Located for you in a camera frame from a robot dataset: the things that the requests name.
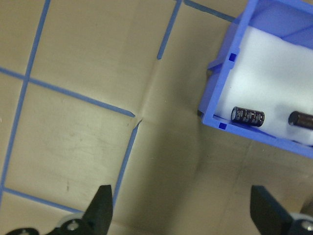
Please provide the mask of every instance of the painter's tape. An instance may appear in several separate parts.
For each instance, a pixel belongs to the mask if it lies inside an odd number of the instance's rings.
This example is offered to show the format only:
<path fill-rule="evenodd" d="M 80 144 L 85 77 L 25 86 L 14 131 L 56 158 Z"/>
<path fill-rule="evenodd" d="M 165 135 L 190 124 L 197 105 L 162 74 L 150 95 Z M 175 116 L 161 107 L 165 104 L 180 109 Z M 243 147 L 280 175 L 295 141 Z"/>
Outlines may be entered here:
<path fill-rule="evenodd" d="M 39 198 L 39 197 L 34 197 L 32 195 L 28 195 L 26 193 L 19 192 L 19 191 L 10 189 L 10 188 L 4 188 L 3 191 L 7 192 L 7 193 L 10 193 L 10 194 L 13 194 L 15 196 L 19 196 L 19 197 L 22 197 L 22 198 L 25 198 L 25 199 L 28 199 L 28 200 L 31 200 L 31 201 L 34 201 L 34 202 L 45 204 L 47 206 L 55 207 L 55 208 L 58 208 L 58 209 L 61 209 L 61 210 L 64 210 L 64 211 L 71 212 L 71 213 L 81 213 L 82 212 L 80 210 L 77 210 L 77 209 L 74 209 L 74 208 L 71 208 L 71 207 L 66 207 L 66 206 L 63 206 L 63 205 L 58 204 L 58 203 L 50 202 L 50 201 L 44 200 L 44 199 Z"/>
<path fill-rule="evenodd" d="M 216 10 L 214 10 L 212 8 L 200 5 L 200 4 L 198 4 L 198 3 L 194 2 L 194 1 L 191 1 L 191 0 L 184 0 L 184 3 L 187 6 L 193 7 L 195 9 L 203 11 L 203 12 L 210 13 L 210 14 L 212 14 L 214 16 L 217 16 L 217 17 L 222 18 L 223 20 L 226 20 L 226 21 L 229 21 L 229 22 L 233 22 L 234 19 L 235 19 L 232 16 L 226 15 L 226 14 L 224 14 L 222 12 L 219 12 L 219 11 L 216 11 Z"/>
<path fill-rule="evenodd" d="M 167 41 L 168 41 L 168 39 L 169 39 L 169 37 L 171 35 L 171 31 L 172 31 L 172 28 L 174 26 L 175 19 L 176 19 L 176 16 L 178 14 L 181 2 L 182 2 L 182 0 L 177 0 L 176 1 L 175 7 L 174 7 L 174 10 L 173 10 L 172 16 L 170 18 L 170 21 L 169 21 L 169 23 L 167 25 L 167 28 L 166 28 L 166 31 L 165 31 L 165 34 L 164 34 L 164 37 L 163 37 L 160 49 L 158 50 L 158 54 L 157 54 L 157 57 L 156 57 L 158 60 L 162 59 L 163 53 L 164 53 L 165 48 L 166 48 Z"/>
<path fill-rule="evenodd" d="M 138 131 L 138 127 L 139 127 L 140 123 L 141 123 L 141 121 L 133 129 L 131 137 L 130 137 L 128 145 L 127 145 L 127 149 L 126 149 L 126 152 L 125 152 L 125 155 L 124 155 L 123 163 L 122 163 L 122 166 L 121 166 L 121 169 L 120 169 L 120 172 L 118 174 L 117 181 L 116 181 L 116 185 L 115 185 L 115 190 L 114 190 L 114 195 L 113 195 L 113 207 L 115 206 L 116 201 L 117 201 L 118 192 L 119 192 L 121 184 L 122 184 L 122 180 L 123 180 L 123 177 L 124 177 L 124 173 L 125 173 L 125 169 L 126 169 L 126 166 L 127 166 L 127 162 L 128 162 L 129 156 L 131 154 L 131 151 L 132 151 L 132 148 L 133 148 L 133 144 L 134 144 L 134 141 L 135 141 L 135 138 L 136 138 L 136 135 L 137 135 L 137 131 Z"/>
<path fill-rule="evenodd" d="M 113 105 L 110 105 L 110 104 L 107 104 L 107 103 L 103 103 L 103 102 L 101 102 L 101 101 L 99 101 L 99 100 L 96 100 L 96 99 L 87 97 L 87 96 L 82 95 L 82 94 L 78 94 L 78 93 L 76 93 L 76 92 L 69 91 L 69 90 L 67 90 L 67 89 L 65 89 L 65 88 L 58 87 L 58 86 L 55 86 L 55 85 L 52 85 L 52 84 L 43 82 L 43 81 L 37 80 L 37 79 L 35 79 L 35 78 L 30 78 L 30 79 L 29 79 L 29 82 L 31 82 L 31 83 L 33 83 L 33 84 L 36 84 L 36 85 L 39 85 L 39 86 L 42 86 L 42 87 L 45 87 L 45 88 L 48 88 L 48 89 L 51 89 L 51 90 L 56 91 L 56 92 L 60 92 L 60 93 L 62 93 L 62 94 L 69 95 L 69 96 L 71 96 L 71 97 L 80 99 L 80 100 L 85 101 L 85 102 L 87 102 L 87 103 L 91 103 L 91 104 L 100 106 L 100 107 L 102 107 L 102 108 L 105 108 L 105 109 L 109 109 L 109 110 L 111 110 L 111 111 L 118 112 L 118 113 L 120 113 L 120 114 L 129 116 L 129 117 L 132 117 L 132 118 L 135 117 L 135 115 L 134 115 L 132 112 L 128 111 L 128 110 L 121 109 L 121 108 L 118 108 L 118 107 L 116 107 L 116 106 L 113 106 Z"/>
<path fill-rule="evenodd" d="M 31 70 L 33 68 L 35 55 L 36 55 L 36 52 L 37 52 L 37 48 L 38 48 L 39 40 L 40 40 L 40 37 L 41 37 L 41 33 L 43 31 L 43 27 L 44 27 L 44 24 L 45 24 L 45 18 L 46 18 L 47 13 L 48 13 L 49 5 L 50 5 L 50 0 L 45 0 L 43 11 L 41 13 L 39 24 L 38 24 L 38 27 L 37 27 L 37 31 L 36 31 L 33 47 L 31 49 L 29 60 L 28 60 L 28 64 L 27 64 L 27 69 L 26 69 L 26 73 L 25 73 L 26 77 L 30 76 Z"/>

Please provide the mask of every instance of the foam insert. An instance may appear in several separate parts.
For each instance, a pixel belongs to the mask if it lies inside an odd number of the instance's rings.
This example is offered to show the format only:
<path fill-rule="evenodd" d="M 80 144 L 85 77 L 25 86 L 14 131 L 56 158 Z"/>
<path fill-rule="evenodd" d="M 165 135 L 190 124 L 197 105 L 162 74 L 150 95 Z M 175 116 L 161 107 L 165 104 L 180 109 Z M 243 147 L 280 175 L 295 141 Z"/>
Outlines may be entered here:
<path fill-rule="evenodd" d="M 313 115 L 313 50 L 253 27 L 246 29 L 215 115 L 230 120 L 234 106 L 263 111 L 258 129 L 313 145 L 313 131 L 288 124 L 291 112 Z"/>

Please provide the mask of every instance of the screw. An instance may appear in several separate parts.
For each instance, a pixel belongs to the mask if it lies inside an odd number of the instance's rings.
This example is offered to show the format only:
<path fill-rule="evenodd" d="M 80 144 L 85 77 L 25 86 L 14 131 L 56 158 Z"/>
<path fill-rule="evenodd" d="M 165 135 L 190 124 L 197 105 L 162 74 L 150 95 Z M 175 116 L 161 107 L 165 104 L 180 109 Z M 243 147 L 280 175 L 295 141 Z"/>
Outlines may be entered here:
<path fill-rule="evenodd" d="M 79 227 L 79 224 L 75 220 L 72 220 L 72 222 L 68 224 L 67 230 L 74 231 L 78 227 Z"/>
<path fill-rule="evenodd" d="M 313 231 L 313 223 L 308 220 L 304 220 L 301 226 L 308 231 Z"/>

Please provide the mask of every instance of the electrolytic capacitor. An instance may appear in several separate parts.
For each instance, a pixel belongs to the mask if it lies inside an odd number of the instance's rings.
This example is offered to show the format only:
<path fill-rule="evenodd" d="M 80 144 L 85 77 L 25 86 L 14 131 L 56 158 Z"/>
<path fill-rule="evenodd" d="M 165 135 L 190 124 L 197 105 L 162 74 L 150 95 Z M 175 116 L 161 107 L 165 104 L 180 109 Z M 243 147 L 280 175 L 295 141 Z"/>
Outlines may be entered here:
<path fill-rule="evenodd" d="M 262 126 L 265 120 L 265 114 L 260 111 L 234 107 L 231 112 L 231 121 L 250 126 Z"/>
<path fill-rule="evenodd" d="M 300 126 L 313 130 L 313 116 L 309 114 L 294 111 L 290 114 L 288 123 L 292 126 Z"/>

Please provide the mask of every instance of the cardboard surface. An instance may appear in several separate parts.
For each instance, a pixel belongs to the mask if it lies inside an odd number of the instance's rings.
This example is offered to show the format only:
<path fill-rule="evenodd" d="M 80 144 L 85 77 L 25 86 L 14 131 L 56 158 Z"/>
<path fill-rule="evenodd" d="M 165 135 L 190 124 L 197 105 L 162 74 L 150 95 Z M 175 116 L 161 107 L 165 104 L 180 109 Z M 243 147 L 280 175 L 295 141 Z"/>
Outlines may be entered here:
<path fill-rule="evenodd" d="M 241 8 L 208 3 L 230 15 Z M 311 159 L 201 124 L 206 67 L 229 22 L 182 3 L 157 60 L 175 4 L 51 1 L 31 76 L 136 117 L 28 83 L 6 187 L 85 210 L 100 184 L 114 189 L 134 141 L 109 234 L 258 235 L 248 213 L 252 184 L 266 186 L 290 212 L 312 198 Z M 0 117 L 7 122 L 0 124 L 0 163 L 22 84 L 1 73 L 2 81 Z M 0 231 L 37 225 L 44 233 L 66 214 L 4 193 Z"/>
<path fill-rule="evenodd" d="M 30 84 L 6 186 L 85 210 L 101 184 L 114 191 L 133 121 Z"/>
<path fill-rule="evenodd" d="M 0 66 L 24 74 L 44 1 L 3 0 L 0 7 Z"/>
<path fill-rule="evenodd" d="M 174 5 L 52 1 L 31 76 L 136 114 Z"/>

